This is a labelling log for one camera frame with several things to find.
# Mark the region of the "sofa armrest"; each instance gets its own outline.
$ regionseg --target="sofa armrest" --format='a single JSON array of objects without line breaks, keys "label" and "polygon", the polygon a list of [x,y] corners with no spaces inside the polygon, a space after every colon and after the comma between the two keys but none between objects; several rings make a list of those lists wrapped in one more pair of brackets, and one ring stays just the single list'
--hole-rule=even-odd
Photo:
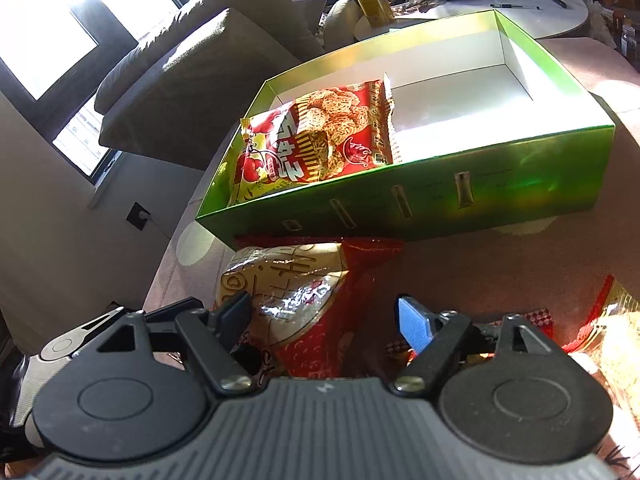
[{"label": "sofa armrest", "polygon": [[95,110],[106,114],[153,63],[225,9],[244,14],[298,59],[308,61],[324,54],[291,0],[190,0],[107,74],[96,93]]},{"label": "sofa armrest", "polygon": [[324,22],[324,49],[332,52],[355,43],[353,31],[362,16],[362,9],[355,0],[336,2]]},{"label": "sofa armrest", "polygon": [[299,61],[234,9],[138,79],[105,115],[100,144],[204,170],[262,83]]}]

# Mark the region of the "wall outlet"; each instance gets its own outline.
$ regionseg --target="wall outlet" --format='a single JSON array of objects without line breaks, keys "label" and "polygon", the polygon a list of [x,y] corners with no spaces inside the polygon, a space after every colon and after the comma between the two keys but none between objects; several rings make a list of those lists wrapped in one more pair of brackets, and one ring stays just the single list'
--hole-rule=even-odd
[{"label": "wall outlet", "polygon": [[149,220],[149,218],[140,218],[141,212],[145,212],[146,214],[151,216],[151,213],[149,211],[143,208],[138,202],[134,202],[131,211],[129,211],[129,214],[127,215],[127,222],[133,225],[133,227],[137,227],[142,231],[146,224],[146,221]]}]

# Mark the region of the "green box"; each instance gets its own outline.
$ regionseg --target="green box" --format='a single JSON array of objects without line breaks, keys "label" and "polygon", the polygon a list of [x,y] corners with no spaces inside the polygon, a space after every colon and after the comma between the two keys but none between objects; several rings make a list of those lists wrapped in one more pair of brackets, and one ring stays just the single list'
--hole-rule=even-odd
[{"label": "green box", "polygon": [[264,83],[247,116],[310,91],[391,81],[402,162],[226,207],[244,142],[226,150],[197,221],[241,235],[415,240],[593,206],[614,123],[542,46],[488,10],[404,28]]}]

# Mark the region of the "table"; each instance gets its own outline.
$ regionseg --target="table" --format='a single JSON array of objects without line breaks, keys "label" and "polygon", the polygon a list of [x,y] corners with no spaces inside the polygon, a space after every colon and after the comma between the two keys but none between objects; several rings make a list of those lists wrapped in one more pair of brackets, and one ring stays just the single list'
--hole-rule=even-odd
[{"label": "table", "polygon": [[460,14],[469,14],[480,10],[489,10],[492,3],[508,3],[517,5],[534,5],[535,9],[498,9],[507,18],[520,26],[536,40],[562,36],[579,27],[587,20],[587,6],[582,0],[562,0],[567,4],[563,9],[551,0],[452,0],[427,12],[416,12],[396,19],[391,25],[371,28],[367,19],[360,18],[353,31],[354,37],[367,40],[385,34],[389,28],[403,28],[439,18],[449,18]]}]

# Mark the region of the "snack package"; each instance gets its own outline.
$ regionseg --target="snack package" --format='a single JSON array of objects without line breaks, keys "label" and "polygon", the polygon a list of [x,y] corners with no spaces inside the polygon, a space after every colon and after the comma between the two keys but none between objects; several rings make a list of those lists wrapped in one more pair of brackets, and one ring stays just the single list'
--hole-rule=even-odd
[{"label": "snack package", "polygon": [[254,314],[242,342],[262,351],[258,382],[285,371],[304,378],[340,377],[344,352],[366,314],[369,271],[397,254],[402,242],[280,243],[287,245],[238,251],[222,273],[216,305],[238,290],[252,295]]},{"label": "snack package", "polygon": [[311,92],[243,118],[229,205],[391,163],[386,79]]},{"label": "snack package", "polygon": [[613,402],[613,421],[597,455],[619,478],[640,478],[640,302],[607,276],[587,323],[563,348]]}]

